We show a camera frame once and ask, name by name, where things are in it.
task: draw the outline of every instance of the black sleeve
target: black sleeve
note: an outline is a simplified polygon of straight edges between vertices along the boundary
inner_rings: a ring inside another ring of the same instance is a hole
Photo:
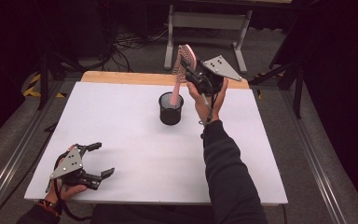
[[[241,152],[223,129],[209,124],[204,133],[206,179],[217,223],[268,223]]]
[[[17,224],[57,224],[59,222],[59,217],[55,217],[45,208],[36,204],[17,221]]]

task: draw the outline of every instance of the person's right hand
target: person's right hand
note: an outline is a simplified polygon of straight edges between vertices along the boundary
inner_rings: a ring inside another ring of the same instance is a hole
[[[226,97],[227,85],[228,85],[228,79],[225,77],[223,80],[222,90],[218,93],[217,99],[214,103],[212,119],[210,122],[219,119],[219,111]],[[199,114],[202,123],[205,124],[206,119],[208,118],[209,115],[209,108],[205,104],[204,98],[201,95],[199,95],[199,92],[197,91],[197,88],[194,86],[193,83],[187,82],[187,87],[188,87],[188,92],[190,93],[191,97],[193,97],[195,101],[197,113]],[[207,100],[209,105],[211,105],[211,97],[207,97]]]

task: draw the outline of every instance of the wooden table edge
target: wooden table edge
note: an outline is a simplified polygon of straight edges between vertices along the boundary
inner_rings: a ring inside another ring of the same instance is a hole
[[[175,78],[174,75],[170,74],[88,71],[83,74],[83,77],[80,81],[134,85],[173,86]],[[229,79],[228,87],[231,89],[249,89],[249,84],[248,81],[244,78],[241,82]]]

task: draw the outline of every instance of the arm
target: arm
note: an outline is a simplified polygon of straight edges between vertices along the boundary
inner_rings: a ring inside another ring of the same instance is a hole
[[[61,190],[61,198],[64,201],[70,200],[74,195],[87,189],[87,187],[84,185],[64,187],[65,188],[62,188]],[[42,203],[35,204],[26,214],[24,214],[17,221],[17,224],[57,224],[60,222],[61,214],[62,207],[58,204],[57,194],[53,186],[53,181],[51,181],[50,191],[46,195],[45,200]]]
[[[44,207],[35,204],[27,213],[17,221],[17,224],[57,224],[60,222],[60,217],[55,217],[54,214],[47,211]]]
[[[217,223],[268,223],[255,184],[241,161],[241,152],[219,119],[227,84],[225,78],[215,101],[211,123],[205,126],[203,134],[205,174],[215,219]],[[189,82],[187,86],[197,113],[205,123],[209,109],[195,86]]]

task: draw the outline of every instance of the table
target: table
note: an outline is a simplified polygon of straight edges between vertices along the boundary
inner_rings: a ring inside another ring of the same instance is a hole
[[[171,91],[171,75],[87,72],[77,82],[24,198],[45,196],[55,160],[69,146],[102,142],[83,157],[89,174],[115,167],[98,190],[76,195],[80,203],[209,204],[200,134],[203,127],[186,88],[182,119],[159,120],[159,96]],[[220,112],[241,149],[262,204],[287,203],[269,140],[246,80],[229,82]]]
[[[290,4],[291,0],[256,0],[254,2],[272,3],[272,4]],[[238,67],[241,73],[246,73],[247,68],[242,56],[241,48],[249,22],[252,17],[252,10],[247,10],[243,15],[223,15],[197,12],[178,12],[174,11],[173,5],[170,5],[168,16],[168,42],[165,53],[164,68],[172,68],[173,52],[173,27],[192,27],[209,29],[239,30],[240,35],[237,42],[232,43],[234,53],[237,59]]]

